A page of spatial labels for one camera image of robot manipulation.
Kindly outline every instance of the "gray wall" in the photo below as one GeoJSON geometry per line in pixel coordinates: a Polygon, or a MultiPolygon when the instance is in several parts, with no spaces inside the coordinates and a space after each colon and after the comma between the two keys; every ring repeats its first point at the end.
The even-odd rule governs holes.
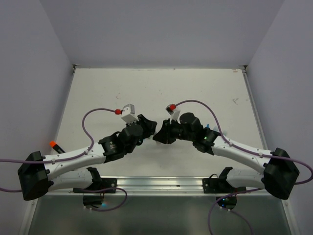
{"type": "MultiPolygon", "coordinates": [[[[0,1],[0,158],[47,153],[71,82],[71,64],[37,0],[0,1]]],[[[18,164],[0,164],[0,187],[19,189],[18,164]]],[[[0,192],[0,234],[17,234],[26,203],[0,192]]]]}
{"type": "MultiPolygon", "coordinates": [[[[286,0],[248,66],[248,79],[270,149],[313,166],[313,1],[286,0]]],[[[309,177],[304,167],[300,179],[309,177]]],[[[303,235],[312,234],[313,183],[291,201],[303,235]]]]}
{"type": "Polygon", "coordinates": [[[247,65],[284,0],[41,0],[72,63],[247,65]]]}

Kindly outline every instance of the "white table surface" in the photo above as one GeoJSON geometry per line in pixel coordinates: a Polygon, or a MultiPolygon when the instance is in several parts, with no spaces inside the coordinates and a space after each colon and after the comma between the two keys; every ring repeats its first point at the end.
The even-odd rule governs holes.
{"type": "MultiPolygon", "coordinates": [[[[165,107],[186,99],[209,105],[231,139],[262,148],[242,71],[226,69],[77,69],[56,141],[66,152],[88,146],[81,127],[83,115],[90,109],[121,109],[128,103],[135,105],[137,115],[157,121],[158,131],[169,118],[165,107]]],[[[180,109],[181,114],[193,112],[204,126],[216,126],[209,111],[199,104],[183,104],[180,109]]],[[[86,120],[95,141],[124,127],[120,116],[105,111],[86,120]]],[[[209,176],[220,174],[227,166],[247,168],[203,154],[191,142],[163,145],[145,140],[123,159],[94,167],[102,176],[209,176]]]]}

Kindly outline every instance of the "black clamp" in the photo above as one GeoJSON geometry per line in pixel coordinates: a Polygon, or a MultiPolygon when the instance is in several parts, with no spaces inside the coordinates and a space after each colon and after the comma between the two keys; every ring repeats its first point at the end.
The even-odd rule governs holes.
{"type": "Polygon", "coordinates": [[[246,191],[246,187],[234,188],[227,181],[227,174],[232,170],[232,167],[226,167],[217,178],[212,178],[213,174],[209,178],[202,179],[202,187],[204,193],[233,193],[246,191]]]}
{"type": "MultiPolygon", "coordinates": [[[[116,178],[101,178],[97,168],[88,167],[87,170],[91,173],[92,176],[92,184],[85,188],[85,190],[95,191],[101,190],[105,188],[113,188],[105,191],[105,193],[115,193],[117,187],[117,179],[116,178]]],[[[85,193],[81,188],[73,188],[74,193],[85,193]]]]}

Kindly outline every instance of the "cable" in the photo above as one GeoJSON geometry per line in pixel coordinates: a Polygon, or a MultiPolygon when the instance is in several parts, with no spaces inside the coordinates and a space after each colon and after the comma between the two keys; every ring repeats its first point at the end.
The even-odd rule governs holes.
{"type": "MultiPolygon", "coordinates": [[[[221,134],[222,139],[223,139],[226,143],[230,144],[230,142],[228,141],[228,139],[227,139],[227,138],[224,136],[224,134],[222,133],[222,129],[221,129],[220,123],[219,123],[219,121],[218,121],[218,119],[217,119],[215,113],[214,113],[213,110],[212,110],[209,106],[207,106],[205,103],[203,103],[203,102],[201,102],[201,101],[198,101],[198,100],[195,100],[195,99],[189,99],[189,100],[184,100],[184,101],[182,101],[182,102],[179,102],[178,104],[176,104],[176,106],[179,106],[179,105],[181,105],[181,104],[188,103],[188,102],[195,102],[195,103],[198,103],[198,104],[202,104],[205,108],[207,108],[207,109],[211,112],[211,114],[213,115],[213,118],[214,118],[214,120],[215,120],[215,122],[216,122],[216,125],[217,125],[217,127],[218,127],[218,129],[219,129],[219,132],[220,132],[220,134],[221,134]]],[[[239,149],[239,150],[241,150],[241,151],[243,151],[243,152],[252,154],[252,155],[254,155],[254,156],[258,156],[258,157],[260,156],[259,153],[252,152],[252,151],[250,151],[250,150],[244,149],[244,148],[242,148],[242,147],[240,147],[240,146],[237,146],[237,145],[235,145],[235,144],[232,144],[232,146],[235,147],[235,148],[237,148],[237,149],[239,149]]],[[[280,159],[280,160],[284,160],[284,161],[290,161],[290,162],[299,163],[299,164],[305,166],[307,169],[309,169],[310,172],[311,172],[310,178],[307,179],[307,180],[304,180],[304,181],[297,182],[297,183],[295,183],[295,185],[305,184],[305,183],[310,182],[311,180],[313,180],[313,168],[310,167],[308,164],[304,163],[303,161],[300,161],[300,160],[297,160],[297,159],[292,159],[292,158],[286,158],[286,157],[279,157],[279,156],[273,156],[273,155],[266,155],[266,154],[262,155],[262,157],[265,157],[265,158],[274,158],[274,159],[280,159]]]]}
{"type": "MultiPolygon", "coordinates": [[[[94,139],[92,138],[92,136],[89,134],[89,132],[86,130],[85,128],[85,120],[86,120],[86,117],[95,112],[95,111],[99,111],[99,110],[104,110],[104,111],[109,111],[109,112],[112,112],[112,113],[115,113],[114,110],[112,109],[106,109],[106,108],[97,108],[97,109],[92,109],[90,111],[88,111],[83,119],[82,119],[82,127],[83,127],[83,131],[85,132],[85,134],[89,137],[89,139],[91,140],[91,145],[88,147],[87,151],[90,151],[94,145],[94,139]]],[[[64,158],[64,159],[56,159],[55,162],[65,162],[65,161],[68,161],[68,160],[74,160],[76,158],[79,158],[79,157],[82,157],[84,156],[86,153],[83,152],[81,154],[78,154],[74,157],[70,157],[70,158],[64,158]]],[[[23,161],[23,160],[13,160],[13,159],[0,159],[0,162],[3,162],[3,163],[21,163],[21,164],[46,164],[46,163],[53,163],[53,161],[37,161],[37,162],[34,162],[34,161],[23,161]]],[[[18,190],[12,190],[12,189],[5,189],[5,188],[0,188],[0,191],[3,191],[3,192],[22,192],[22,190],[18,189],[18,190]]]]}
{"type": "Polygon", "coordinates": [[[21,189],[5,189],[0,187],[0,191],[2,192],[21,192],[21,189]]]}
{"type": "MultiPolygon", "coordinates": [[[[216,200],[216,201],[213,203],[213,205],[211,206],[210,211],[209,211],[209,215],[208,215],[208,218],[207,218],[207,224],[208,224],[208,226],[209,226],[209,231],[210,231],[211,235],[214,235],[214,234],[213,234],[213,231],[212,231],[212,227],[211,227],[211,215],[212,215],[212,211],[213,211],[213,209],[214,209],[214,206],[215,206],[219,201],[223,200],[224,198],[231,197],[231,196],[234,196],[234,195],[237,195],[237,194],[240,194],[240,193],[255,192],[255,191],[259,191],[259,190],[261,190],[261,189],[260,189],[260,188],[255,188],[255,189],[250,189],[250,190],[246,190],[246,191],[234,192],[234,193],[227,194],[227,195],[225,195],[225,196],[223,196],[223,197],[220,197],[218,200],[216,200]]],[[[230,210],[230,212],[232,212],[233,214],[236,214],[236,215],[239,216],[241,219],[243,219],[243,220],[247,223],[247,225],[249,226],[250,231],[251,231],[251,234],[254,235],[253,228],[252,228],[251,224],[249,223],[249,221],[248,221],[246,218],[244,218],[244,217],[243,217],[241,214],[239,214],[238,212],[235,212],[235,211],[232,211],[232,210],[230,210]]]]}
{"type": "Polygon", "coordinates": [[[92,211],[96,211],[96,212],[109,212],[109,211],[113,211],[117,208],[120,208],[125,202],[126,202],[126,199],[127,199],[127,192],[122,189],[122,188],[105,188],[105,189],[100,189],[100,190],[86,190],[86,189],[81,189],[82,192],[91,192],[91,193],[98,193],[98,192],[105,192],[105,191],[109,191],[109,190],[112,190],[112,189],[117,189],[117,190],[121,190],[125,193],[125,197],[123,199],[123,201],[118,204],[116,207],[112,207],[112,208],[109,208],[109,209],[97,209],[97,208],[91,208],[92,211]]]}

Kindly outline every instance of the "purple cable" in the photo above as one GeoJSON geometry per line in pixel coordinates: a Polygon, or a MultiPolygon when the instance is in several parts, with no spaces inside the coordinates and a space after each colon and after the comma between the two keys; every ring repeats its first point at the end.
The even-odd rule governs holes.
{"type": "MultiPolygon", "coordinates": [[[[85,132],[85,134],[89,137],[89,139],[91,140],[91,145],[88,147],[88,151],[90,151],[94,145],[94,140],[92,138],[92,136],[89,134],[89,132],[86,130],[85,128],[85,119],[86,117],[95,112],[95,111],[99,111],[99,110],[104,110],[104,111],[109,111],[109,112],[112,112],[112,113],[115,113],[114,110],[112,109],[106,109],[106,108],[98,108],[98,109],[92,109],[90,111],[88,111],[84,117],[83,117],[83,120],[82,120],[82,127],[83,127],[83,131],[85,132]]],[[[79,158],[79,157],[82,157],[85,155],[85,152],[81,153],[81,154],[78,154],[74,157],[70,157],[70,158],[64,158],[64,159],[57,159],[55,160],[56,163],[58,162],[65,162],[65,161],[68,161],[68,160],[73,160],[73,159],[76,159],[76,158],[79,158]]],[[[21,164],[46,164],[46,163],[52,163],[52,161],[38,161],[38,162],[34,162],[34,161],[23,161],[23,160],[13,160],[13,159],[0,159],[0,162],[3,162],[3,163],[21,163],[21,164]]],[[[21,192],[22,190],[21,189],[18,189],[18,190],[12,190],[12,189],[5,189],[5,188],[0,188],[0,191],[4,191],[4,192],[21,192]]]]}
{"type": "MultiPolygon", "coordinates": [[[[178,104],[176,104],[176,106],[179,106],[179,105],[181,105],[181,104],[188,103],[188,102],[195,102],[195,103],[198,103],[198,104],[202,104],[205,108],[207,108],[207,109],[211,112],[211,114],[213,115],[214,120],[215,120],[215,122],[216,122],[216,124],[217,124],[217,127],[218,127],[218,129],[219,129],[219,132],[220,132],[220,134],[221,134],[222,139],[223,139],[226,143],[229,144],[228,139],[227,139],[227,138],[224,136],[224,134],[222,133],[222,129],[221,129],[220,123],[219,123],[219,121],[217,120],[217,117],[216,117],[215,113],[214,113],[213,110],[212,110],[209,106],[207,106],[205,103],[203,103],[203,102],[201,102],[201,101],[198,101],[198,100],[189,99],[189,100],[184,100],[184,101],[182,101],[182,102],[179,102],[178,104]]],[[[235,148],[237,148],[237,149],[239,149],[239,150],[241,150],[241,151],[243,151],[243,152],[252,154],[252,155],[254,155],[254,156],[258,156],[258,157],[260,156],[259,153],[255,153],[255,152],[252,152],[252,151],[250,151],[250,150],[241,148],[241,147],[238,146],[238,145],[233,144],[232,146],[234,146],[235,148]]],[[[273,155],[266,155],[266,154],[262,155],[262,157],[265,157],[265,158],[274,158],[274,159],[280,159],[280,160],[285,160],[285,161],[290,161],[290,162],[299,163],[299,164],[305,166],[307,169],[309,169],[310,172],[311,172],[310,178],[307,179],[307,180],[304,180],[304,181],[297,182],[297,183],[295,183],[295,185],[305,184],[305,183],[310,182],[311,180],[313,180],[313,169],[312,169],[312,167],[310,167],[308,164],[304,163],[303,161],[300,161],[300,160],[297,160],[297,159],[292,159],[292,158],[285,158],[285,157],[278,157],[278,156],[273,156],[273,155]]]]}
{"type": "Polygon", "coordinates": [[[93,193],[98,193],[98,192],[105,192],[105,191],[108,191],[108,190],[112,190],[112,189],[117,189],[117,190],[121,190],[125,193],[125,197],[123,199],[123,201],[118,204],[116,207],[112,207],[112,208],[109,208],[109,209],[97,209],[97,208],[91,208],[93,211],[96,211],[96,212],[109,212],[109,211],[113,211],[117,208],[120,208],[125,202],[126,202],[126,199],[127,199],[127,192],[122,189],[122,188],[105,188],[105,189],[100,189],[100,190],[86,190],[86,189],[81,189],[81,191],[83,192],[93,192],[93,193]]]}
{"type": "MultiPolygon", "coordinates": [[[[255,191],[259,191],[259,190],[261,190],[261,189],[260,189],[260,188],[255,188],[255,189],[250,189],[250,190],[241,191],[241,192],[234,192],[234,193],[230,193],[230,194],[228,194],[228,195],[225,195],[225,196],[223,196],[223,197],[220,197],[218,200],[216,200],[216,201],[213,203],[213,205],[211,206],[210,211],[209,211],[209,215],[208,215],[208,218],[207,218],[207,224],[208,224],[208,226],[209,226],[209,231],[210,231],[211,235],[214,235],[214,234],[213,234],[213,231],[212,231],[212,227],[211,227],[211,215],[212,215],[212,211],[213,211],[213,209],[214,209],[214,206],[215,206],[219,201],[223,200],[224,198],[231,197],[231,196],[234,196],[234,195],[237,195],[237,194],[240,194],[240,193],[255,192],[255,191]]],[[[243,219],[243,220],[247,223],[247,225],[249,226],[250,231],[251,231],[251,234],[254,235],[253,228],[252,228],[251,224],[248,222],[248,220],[247,220],[246,218],[244,218],[244,217],[243,217],[241,214],[239,214],[238,212],[235,212],[235,211],[232,211],[232,210],[231,210],[230,212],[232,212],[232,213],[238,215],[241,219],[243,219]]]]}

